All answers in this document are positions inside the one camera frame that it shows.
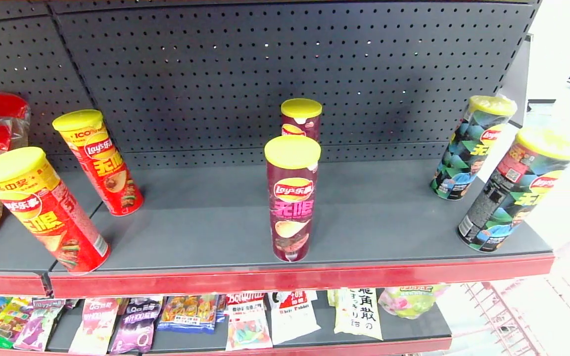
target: yellow plastic lid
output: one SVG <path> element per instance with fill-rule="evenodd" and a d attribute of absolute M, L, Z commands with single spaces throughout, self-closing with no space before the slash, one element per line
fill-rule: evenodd
<path fill-rule="evenodd" d="M 283 169 L 311 167 L 321 157 L 321 145 L 306 136 L 285 135 L 269 140 L 265 145 L 267 162 Z"/>
<path fill-rule="evenodd" d="M 52 126 L 57 131 L 76 131 L 84 128 L 98 128 L 101 123 L 102 113 L 100 111 L 86 109 L 59 116 L 52 121 Z"/>
<path fill-rule="evenodd" d="M 24 147 L 0 155 L 0 183 L 12 180 L 33 169 L 38 169 L 46 153 L 38 147 Z"/>
<path fill-rule="evenodd" d="M 281 104 L 281 113 L 293 119 L 309 119 L 320 115 L 322 112 L 323 106 L 319 102 L 302 97 L 285 100 Z"/>
<path fill-rule="evenodd" d="M 516 113 L 516 103 L 499 96 L 473 95 L 470 107 L 493 115 L 512 116 Z"/>
<path fill-rule="evenodd" d="M 556 131 L 522 128 L 516 134 L 516 141 L 543 156 L 570 161 L 570 138 Z"/>

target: green snack package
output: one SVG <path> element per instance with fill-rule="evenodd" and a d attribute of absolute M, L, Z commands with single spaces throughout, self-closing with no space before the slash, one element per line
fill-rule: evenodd
<path fill-rule="evenodd" d="M 31 302 L 30 298 L 13 298 L 0 313 L 0 348 L 12 349 L 32 313 Z"/>
<path fill-rule="evenodd" d="M 434 306 L 437 297 L 450 284 L 434 286 L 388 287 L 380 295 L 378 303 L 385 311 L 402 318 L 416 319 Z"/>

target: barcode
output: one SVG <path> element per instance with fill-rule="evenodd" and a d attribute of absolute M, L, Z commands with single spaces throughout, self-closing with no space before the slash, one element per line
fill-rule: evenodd
<path fill-rule="evenodd" d="M 104 254 L 107 253 L 107 243 L 104 241 L 102 236 L 98 235 L 95 239 L 94 248 L 101 256 L 104 256 Z"/>
<path fill-rule="evenodd" d="M 520 178 L 521 174 L 514 171 L 514 169 L 509 169 L 509 171 L 507 171 L 507 174 L 505 174 L 505 178 L 511 180 L 512 182 L 516 183 L 518 182 L 518 178 Z"/>
<path fill-rule="evenodd" d="M 472 228 L 472 221 L 470 221 L 470 218 L 468 216 L 465 216 L 463 218 L 463 220 L 461 221 L 461 223 L 459 224 L 459 232 L 463 235 L 463 236 L 467 236 L 468 232 L 470 232 L 470 228 Z"/>

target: perforated metal panel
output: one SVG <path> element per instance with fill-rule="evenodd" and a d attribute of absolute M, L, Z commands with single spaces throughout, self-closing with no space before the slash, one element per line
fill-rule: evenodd
<path fill-rule="evenodd" d="M 47 13 L 45 3 L 41 1 L 0 1 L 0 20 Z"/>
<path fill-rule="evenodd" d="M 0 22 L 0 91 L 30 104 L 30 144 L 51 154 L 71 153 L 51 122 L 91 102 L 49 16 Z"/>
<path fill-rule="evenodd" d="M 352 2 L 59 21 L 124 152 L 261 148 L 279 133 L 280 103 L 296 96 L 323 103 L 327 149 L 447 140 L 469 95 L 495 92 L 533 13 L 526 4 Z"/>

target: potato chip canister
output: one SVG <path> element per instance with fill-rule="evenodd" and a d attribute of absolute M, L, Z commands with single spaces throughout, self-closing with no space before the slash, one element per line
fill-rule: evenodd
<path fill-rule="evenodd" d="M 144 203 L 98 110 L 79 110 L 57 117 L 52 126 L 61 133 L 79 160 L 98 195 L 114 216 L 126 216 Z"/>
<path fill-rule="evenodd" d="M 309 250 L 320 156 L 318 142 L 305 136 L 279 136 L 265 145 L 272 247 L 283 261 L 300 261 Z"/>
<path fill-rule="evenodd" d="M 447 200 L 460 200 L 476 178 L 489 149 L 516 112 L 516 104 L 504 97 L 470 97 L 461 122 L 443 152 L 430 188 Z"/>
<path fill-rule="evenodd" d="M 283 101 L 281 104 L 282 135 L 307 136 L 318 141 L 321 130 L 323 106 L 314 100 L 301 97 Z"/>
<path fill-rule="evenodd" d="M 109 246 L 38 147 L 0 155 L 0 200 L 72 274 L 98 268 Z"/>
<path fill-rule="evenodd" d="M 570 138 L 522 128 L 459 224 L 461 240 L 480 252 L 496 251 L 569 164 Z"/>

